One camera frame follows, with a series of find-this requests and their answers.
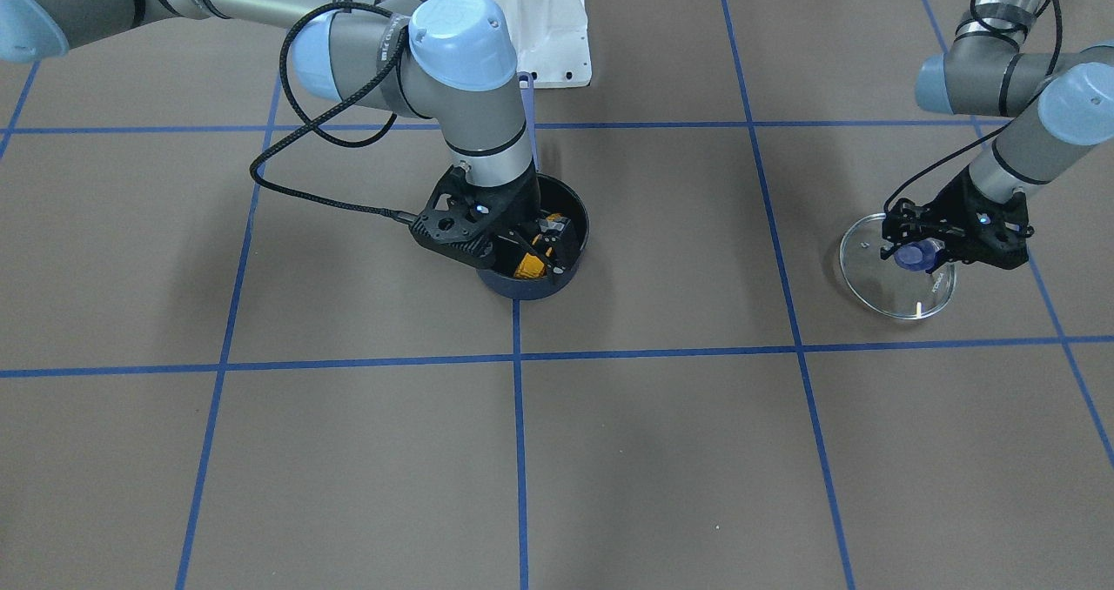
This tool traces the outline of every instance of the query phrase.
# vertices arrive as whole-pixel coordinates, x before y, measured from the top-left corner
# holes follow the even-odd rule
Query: light blue joint cap
[[[917,73],[917,106],[935,114],[955,114],[948,98],[948,82],[944,75],[944,55],[928,58]]]
[[[1084,48],[1084,50],[1091,50],[1092,48],[1100,48],[1103,46],[1114,48],[1114,39],[1107,39],[1106,42],[1092,43],[1089,47]]]
[[[1059,141],[1094,146],[1114,138],[1114,66],[1089,62],[1067,70],[1042,91],[1037,112]]]
[[[31,63],[67,52],[66,33],[36,0],[0,0],[0,59]]]
[[[426,73],[458,90],[496,90],[518,69],[495,0],[423,2],[410,19],[410,51]]]
[[[333,28],[333,16],[335,12],[310,20],[291,47],[297,81],[302,81],[310,94],[325,98],[326,101],[341,99],[336,79],[333,78],[332,56],[329,53],[329,31]]]

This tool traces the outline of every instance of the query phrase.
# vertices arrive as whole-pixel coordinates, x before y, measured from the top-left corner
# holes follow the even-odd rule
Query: black cable
[[[332,2],[329,6],[333,7],[333,10],[326,10],[326,11],[323,11],[323,12],[328,13],[329,11],[339,11],[339,10],[346,10],[348,9],[348,7],[342,7],[342,6],[339,6],[339,4],[341,4],[341,2]],[[390,18],[391,16],[393,16],[393,14],[391,14],[390,11],[383,10],[382,7],[378,7],[375,4],[367,4],[367,3],[362,3],[362,4],[364,4],[364,8],[362,8],[362,10],[359,10],[359,11],[369,11],[369,12],[372,12],[373,14],[383,16],[385,18]],[[297,98],[295,98],[295,96],[294,96],[294,89],[290,86],[290,73],[289,73],[287,68],[289,68],[289,66],[287,66],[286,60],[285,59],[280,59],[280,61],[278,61],[278,82],[282,83],[283,95],[286,96],[286,102],[290,102],[290,107],[291,107],[291,109],[294,109],[294,114],[297,114],[297,117],[304,124],[310,124],[311,122],[310,116],[306,115],[305,110],[302,109],[302,105],[297,101]],[[372,135],[372,137],[367,138],[367,139],[359,139],[359,141],[348,141],[348,139],[338,138],[338,137],[335,137],[335,135],[328,134],[328,131],[325,131],[325,129],[320,129],[320,127],[316,127],[316,129],[314,129],[313,131],[314,131],[314,134],[317,134],[319,138],[324,139],[324,141],[331,142],[331,145],[343,146],[343,147],[345,147],[345,149],[362,149],[363,146],[372,146],[372,145],[374,145],[375,141],[379,141],[381,138],[385,137],[387,132],[389,130],[391,130],[391,127],[394,126],[394,121],[397,121],[397,119],[399,119],[399,115],[398,114],[391,114],[391,117],[387,118],[387,122],[383,124],[382,129],[379,129],[379,131],[377,131],[377,134]]]
[[[908,181],[902,183],[900,188],[895,189],[893,194],[890,194],[890,197],[886,198],[886,201],[882,203],[883,213],[885,214],[890,213],[890,203],[893,201],[893,198],[897,198],[898,194],[903,193],[903,190],[908,188],[908,186],[911,186],[913,185],[913,183],[920,180],[920,177],[924,177],[925,175],[932,173],[932,170],[938,169],[938,167],[942,165],[946,165],[946,163],[951,161],[951,159],[956,157],[959,157],[959,155],[966,154],[967,150],[974,149],[975,146],[981,145],[981,142],[987,141],[987,139],[997,138],[998,134],[1001,134],[1003,130],[1006,130],[1006,126],[998,127],[998,129],[990,131],[990,134],[984,135],[983,138],[978,138],[975,141],[971,141],[970,145],[964,146],[962,149],[956,150],[955,154],[950,154],[948,155],[948,157],[944,157],[939,161],[936,161],[935,165],[928,166],[926,167],[926,169],[920,170],[920,173],[912,175],[912,177],[909,177]]]
[[[975,18],[976,22],[985,27],[986,30],[998,33],[1008,33],[1022,30],[1020,24],[1017,24],[1014,28],[1008,28],[1006,30],[1005,28],[995,27],[994,24],[987,22],[978,14],[978,11],[976,10],[977,6],[975,4],[975,2],[976,0],[970,0],[970,14],[973,18]],[[1047,7],[1049,2],[1052,3],[1053,13],[1055,14],[1056,19],[1056,42],[1054,46],[1052,58],[1049,59],[1048,62],[1048,69],[1045,71],[1046,78],[1055,73],[1056,63],[1059,61],[1059,51],[1064,43],[1064,12],[1061,9],[1059,0],[1045,0],[1045,3],[1040,8],[1040,10],[1037,11],[1037,16],[1042,14],[1042,12],[1045,10],[1045,7]],[[1029,99],[1029,101],[1026,104],[1025,109],[1023,109],[1018,115],[1025,114],[1025,110],[1032,104],[1034,104],[1034,101],[1038,98],[1039,95],[1040,95],[1039,91],[1037,91],[1037,94],[1035,94],[1033,98]],[[920,170],[920,173],[912,175],[912,177],[909,177],[908,180],[902,183],[902,185],[899,186],[898,189],[893,190],[893,194],[890,194],[890,197],[886,198],[886,201],[882,203],[882,213],[883,214],[890,213],[890,206],[892,205],[895,198],[897,198],[899,194],[903,193],[903,190],[908,188],[908,186],[913,185],[913,183],[920,180],[920,178],[922,178],[925,175],[932,173],[932,170],[938,169],[938,167],[942,165],[946,165],[946,163],[951,161],[951,159],[956,157],[959,157],[959,155],[966,154],[967,150],[974,149],[975,146],[983,145],[983,142],[987,141],[988,139],[997,138],[1003,130],[1006,130],[1006,127],[1010,126],[1010,124],[1013,124],[1013,121],[1006,124],[1006,126],[999,127],[999,129],[990,131],[990,134],[984,135],[983,138],[978,138],[975,141],[971,141],[970,145],[964,146],[962,149],[956,150],[956,153],[947,155],[947,157],[941,158],[939,161],[934,163],[934,165],[928,166],[926,167],[926,169]]]
[[[309,14],[302,16],[302,19],[297,20],[297,22],[294,22],[294,26],[292,26],[291,30],[286,33],[286,39],[284,39],[282,43],[282,51],[280,51],[280,79],[286,78],[285,85],[287,87],[289,87],[289,78],[286,75],[286,63],[287,60],[290,59],[290,48],[291,46],[293,46],[294,38],[297,38],[297,35],[306,27],[306,24],[310,23],[310,20],[316,18],[320,14],[326,14],[329,11],[335,11],[335,10],[370,11],[373,12],[374,14],[382,14],[388,18],[393,16],[391,14],[390,11],[383,10],[383,8],[381,7],[377,7],[374,4],[367,4],[363,2],[330,2],[329,4],[322,4],[322,7],[317,7],[316,10],[314,11],[310,11]],[[332,200],[332,198],[319,197],[319,195],[316,194],[303,193],[303,190],[301,189],[291,189],[286,188],[286,186],[278,186],[277,183],[267,181],[265,180],[265,178],[262,177],[262,175],[260,175],[260,167],[262,167],[264,163],[267,161],[267,159],[270,159],[271,157],[275,157],[275,155],[281,153],[281,150],[286,149],[287,146],[293,145],[294,141],[299,141],[299,139],[306,137],[306,135],[310,135],[311,131],[317,131],[324,122],[331,121],[331,119],[336,118],[338,115],[341,114],[341,111],[349,109],[349,107],[354,106],[358,101],[361,101],[361,99],[364,98],[364,96],[371,94],[371,90],[374,90],[374,88],[379,87],[379,83],[381,83],[383,79],[385,79],[388,75],[391,73],[391,71],[397,70],[399,63],[401,63],[402,60],[402,51],[407,47],[408,36],[409,32],[407,30],[407,27],[403,27],[402,30],[399,31],[398,47],[395,47],[394,51],[391,53],[390,59],[388,59],[385,66],[382,67],[382,70],[379,70],[379,73],[375,75],[374,78],[371,79],[371,81],[364,83],[363,87],[361,87],[358,91],[349,96],[349,98],[343,99],[343,101],[340,101],[339,104],[336,104],[336,106],[332,107],[330,110],[326,110],[325,114],[320,115],[320,117],[317,118],[309,119],[309,121],[306,121],[302,127],[299,127],[299,129],[294,130],[294,134],[290,134],[287,135],[287,137],[280,139],[278,142],[275,142],[275,145],[264,150],[263,154],[260,154],[260,157],[256,157],[255,161],[252,161],[252,165],[248,166],[248,174],[252,175],[252,181],[257,183],[257,185],[261,186],[261,188],[271,189],[274,190],[274,193],[278,194],[286,194],[287,197],[304,198],[304,200],[306,201],[321,203],[321,205],[329,205],[332,208],[338,208],[338,209],[358,210],[358,213],[362,214],[375,214],[375,216],[390,217],[392,218],[392,220],[401,222],[401,224],[403,225],[411,225],[414,222],[414,218],[417,217],[414,216],[414,214],[404,213],[404,210],[374,208],[374,206],[369,206],[369,205],[355,205],[355,203],[334,201]],[[392,122],[388,122],[385,126],[383,126],[383,129],[380,129],[379,134],[372,137],[372,140],[377,141],[377,139],[381,138],[382,135],[385,135],[387,130],[390,130],[391,124]]]

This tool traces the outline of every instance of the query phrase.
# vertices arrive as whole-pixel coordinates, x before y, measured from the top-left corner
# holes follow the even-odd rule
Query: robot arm
[[[1020,53],[1046,2],[971,0],[977,16],[968,11],[951,50],[925,63],[924,109],[1017,118],[934,200],[887,206],[882,259],[928,273],[946,262],[1017,268],[1033,234],[1027,198],[1114,138],[1114,40],[1058,58]]]
[[[394,213],[403,214],[395,220],[426,248],[506,277],[525,257],[550,277],[577,259],[573,220],[541,209],[517,53],[492,0],[0,0],[0,58],[17,62],[170,17],[297,22],[295,73],[311,94],[332,101],[359,94],[394,58],[391,73],[354,104],[437,118],[450,149],[449,170],[426,209]]]

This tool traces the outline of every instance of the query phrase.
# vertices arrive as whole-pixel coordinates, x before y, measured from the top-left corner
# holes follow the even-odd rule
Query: clear petri dish
[[[946,264],[935,273],[912,272],[880,252],[890,245],[882,237],[885,214],[856,222],[840,242],[839,266],[851,292],[867,307],[902,321],[920,321],[939,313],[956,288],[956,266]]]

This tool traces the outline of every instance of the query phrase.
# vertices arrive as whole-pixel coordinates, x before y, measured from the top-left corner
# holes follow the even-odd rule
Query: floor tile
[[[920,0],[729,3],[755,119],[931,117],[913,99],[939,52]]]
[[[311,135],[266,174],[324,197],[419,210],[446,167],[440,131],[395,130],[359,150]],[[509,353],[510,340],[510,302],[404,226],[261,195],[232,360],[481,355]]]
[[[744,129],[544,130],[592,222],[580,272],[522,305],[526,352],[792,344]]]
[[[26,63],[0,62],[0,122],[3,129],[8,129],[8,121],[19,102],[29,71],[30,67]]]
[[[509,364],[231,373],[189,587],[517,587],[516,483]]]
[[[839,245],[860,217],[879,214],[892,189],[967,145],[968,127],[793,127],[760,129],[793,302],[805,344],[1047,337],[1055,330],[1028,268],[959,265],[956,293],[926,321],[868,309],[843,282]],[[930,200],[961,166],[944,166],[906,194]]]
[[[1114,479],[1059,345],[810,355],[857,588],[1106,588]]]
[[[530,587],[842,588],[795,356],[524,366]]]
[[[170,588],[205,375],[0,381],[0,588]]]
[[[1114,345],[1072,345],[1072,353],[1110,440],[1114,435]]]
[[[20,126],[266,124],[283,31],[173,19],[47,59]]]
[[[720,0],[586,0],[592,86],[538,94],[539,121],[741,121]]]
[[[1029,248],[1068,335],[1114,335],[1114,253],[1098,242],[1114,194],[1114,141],[1097,146],[1034,195]]]
[[[17,135],[0,368],[219,358],[261,134]]]

